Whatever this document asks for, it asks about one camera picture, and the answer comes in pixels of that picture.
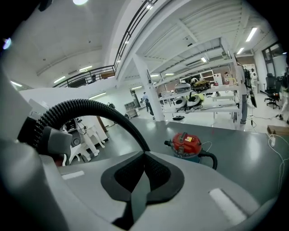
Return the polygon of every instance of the white ceiling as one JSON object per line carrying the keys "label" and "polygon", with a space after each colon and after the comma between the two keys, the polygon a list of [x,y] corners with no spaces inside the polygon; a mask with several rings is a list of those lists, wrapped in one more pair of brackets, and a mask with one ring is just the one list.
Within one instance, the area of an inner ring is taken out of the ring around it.
{"label": "white ceiling", "polygon": [[[258,28],[257,32],[251,41],[245,42],[253,27]],[[245,48],[244,51],[255,49],[269,32],[270,26],[266,20],[242,0],[208,0],[207,4],[192,0],[159,25],[142,44],[138,54],[143,56],[152,74],[180,73],[192,68],[187,67],[189,63],[200,61],[201,57],[220,57],[223,51],[219,40],[198,46],[194,44],[223,37],[236,53],[241,47]],[[137,70],[130,64],[124,80],[137,78]]]}
{"label": "white ceiling", "polygon": [[104,31],[111,29],[107,28],[108,22],[111,18],[116,20],[115,12],[124,2],[88,0],[78,6],[72,0],[54,0],[45,11],[35,9],[22,22],[7,52],[23,60],[45,84],[88,64],[97,68],[103,58],[103,41],[107,39]]}

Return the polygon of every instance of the person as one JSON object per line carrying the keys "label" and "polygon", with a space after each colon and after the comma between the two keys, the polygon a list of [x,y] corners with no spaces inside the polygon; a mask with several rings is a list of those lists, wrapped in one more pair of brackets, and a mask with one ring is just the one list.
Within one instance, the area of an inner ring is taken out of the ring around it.
{"label": "person", "polygon": [[289,79],[288,79],[288,76],[289,76],[289,69],[287,68],[287,73],[282,78],[282,83],[281,83],[282,89],[284,92],[284,96],[285,96],[285,102],[284,102],[282,110],[279,114],[280,120],[283,120],[284,112],[287,110],[287,108],[289,106],[289,88],[288,88]]}
{"label": "person", "polygon": [[246,124],[247,120],[247,88],[245,85],[245,72],[243,66],[237,62],[238,70],[241,74],[241,88],[240,88],[240,95],[242,95],[242,117],[241,117],[241,124]]}
{"label": "person", "polygon": [[142,99],[145,102],[146,112],[149,112],[149,97],[147,96],[146,92],[144,92]]}

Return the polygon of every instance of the black hose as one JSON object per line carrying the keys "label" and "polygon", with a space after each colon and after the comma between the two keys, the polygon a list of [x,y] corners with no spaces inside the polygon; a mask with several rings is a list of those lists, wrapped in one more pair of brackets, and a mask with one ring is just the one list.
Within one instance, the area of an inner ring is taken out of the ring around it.
{"label": "black hose", "polygon": [[201,150],[201,152],[198,155],[198,157],[210,157],[210,158],[212,158],[212,160],[213,160],[213,169],[215,169],[215,170],[217,169],[218,160],[217,160],[217,157],[214,154],[206,152],[204,150]]}
{"label": "black hose", "polygon": [[32,143],[34,148],[38,149],[43,130],[46,126],[60,129],[69,120],[80,116],[101,116],[112,120],[127,130],[139,143],[143,151],[150,151],[145,139],[138,129],[117,110],[107,105],[88,99],[74,99],[59,103],[47,110],[37,121],[33,131]]}

